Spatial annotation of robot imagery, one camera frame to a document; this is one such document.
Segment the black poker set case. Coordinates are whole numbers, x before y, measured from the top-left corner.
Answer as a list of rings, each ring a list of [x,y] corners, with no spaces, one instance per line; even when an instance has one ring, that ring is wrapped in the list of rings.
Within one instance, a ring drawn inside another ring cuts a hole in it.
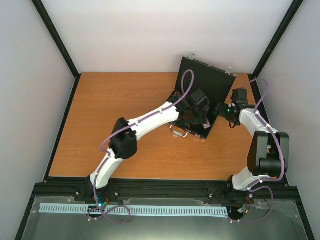
[[[176,106],[179,116],[188,109],[209,105],[207,117],[210,127],[203,128],[202,125],[180,126],[179,117],[170,124],[198,138],[207,139],[218,117],[214,115],[214,110],[218,103],[225,102],[236,77],[237,75],[233,73],[231,67],[228,70],[219,69],[196,60],[193,53],[187,57],[184,56],[181,60],[174,90],[168,100],[176,101],[189,90],[186,97]]]

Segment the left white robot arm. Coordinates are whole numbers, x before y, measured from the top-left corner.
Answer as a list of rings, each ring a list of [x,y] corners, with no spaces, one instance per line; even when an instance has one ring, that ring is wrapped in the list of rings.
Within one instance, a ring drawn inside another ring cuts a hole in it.
[[[138,151],[138,141],[146,134],[169,123],[187,128],[208,123],[210,100],[201,90],[192,94],[173,94],[163,105],[140,117],[118,119],[111,135],[101,144],[105,156],[89,176],[86,195],[92,201],[103,198],[104,187],[119,165]]]

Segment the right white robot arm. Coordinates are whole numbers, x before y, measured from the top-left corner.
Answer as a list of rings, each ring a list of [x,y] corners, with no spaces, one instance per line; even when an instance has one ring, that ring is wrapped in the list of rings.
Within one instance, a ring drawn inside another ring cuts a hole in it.
[[[273,128],[258,108],[249,104],[247,97],[245,88],[234,89],[231,103],[219,103],[214,111],[215,115],[228,121],[231,129],[242,125],[252,136],[247,166],[230,177],[236,191],[250,191],[257,184],[281,181],[289,161],[289,135]]]

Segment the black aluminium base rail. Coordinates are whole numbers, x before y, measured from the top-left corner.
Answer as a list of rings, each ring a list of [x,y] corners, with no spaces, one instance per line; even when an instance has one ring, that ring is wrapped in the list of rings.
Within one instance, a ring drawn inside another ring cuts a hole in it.
[[[241,206],[246,199],[300,200],[296,187],[284,181],[267,182],[267,189],[254,192],[236,191],[231,183],[222,180],[151,180],[151,179],[116,179],[93,192],[90,181],[86,178],[48,177],[35,184],[32,197],[73,197],[77,202],[89,204],[116,203],[123,205],[130,199],[183,199],[197,200],[222,206]]]

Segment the right black frame post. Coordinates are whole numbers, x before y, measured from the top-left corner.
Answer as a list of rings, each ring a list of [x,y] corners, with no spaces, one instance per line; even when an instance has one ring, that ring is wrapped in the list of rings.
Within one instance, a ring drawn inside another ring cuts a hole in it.
[[[278,43],[282,39],[283,35],[285,34],[287,28],[289,27],[290,23],[294,19],[296,13],[298,12],[299,8],[303,4],[304,0],[293,0],[286,11],[284,17],[282,18],[279,26],[277,27],[273,37],[271,38],[267,48],[265,49],[262,57],[260,58],[257,66],[255,67],[252,76],[257,78],[260,73],[262,72],[263,68],[267,64],[268,60],[270,59],[271,55],[273,54],[274,50],[276,49]]]

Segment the black frame post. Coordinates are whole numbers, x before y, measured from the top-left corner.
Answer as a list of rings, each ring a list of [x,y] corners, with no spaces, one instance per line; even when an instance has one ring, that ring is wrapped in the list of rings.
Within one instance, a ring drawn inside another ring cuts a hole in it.
[[[282,18],[279,26],[277,27],[273,37],[271,38],[267,48],[265,49],[262,57],[260,58],[257,66],[255,67],[252,76],[257,78],[260,73],[262,72],[263,68],[267,64],[268,60],[270,59],[271,55],[273,54],[274,50],[276,49],[278,43],[282,39],[283,35],[285,34],[287,28],[289,27],[290,23],[294,19],[296,13],[298,12],[299,8],[303,4],[304,0],[293,0],[286,11],[284,17]]]
[[[52,40],[54,41],[55,45],[57,46],[60,54],[62,55],[67,67],[69,68],[71,74],[75,79],[78,79],[80,76],[77,67],[75,66],[55,24],[53,23],[45,5],[41,0],[31,0],[33,6],[35,7],[36,11],[38,12],[42,22],[44,23],[46,29],[48,30]]]

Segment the left black frame post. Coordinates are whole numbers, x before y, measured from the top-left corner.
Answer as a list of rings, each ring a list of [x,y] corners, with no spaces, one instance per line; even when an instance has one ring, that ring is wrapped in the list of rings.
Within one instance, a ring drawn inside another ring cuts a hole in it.
[[[69,68],[71,74],[75,79],[78,79],[80,76],[77,67],[75,66],[55,24],[53,23],[45,5],[41,0],[31,0],[33,6],[35,7],[36,11],[38,12],[42,22],[44,23],[46,29],[48,30],[52,40],[54,41],[55,45],[57,46],[60,54],[62,55],[67,67]]]

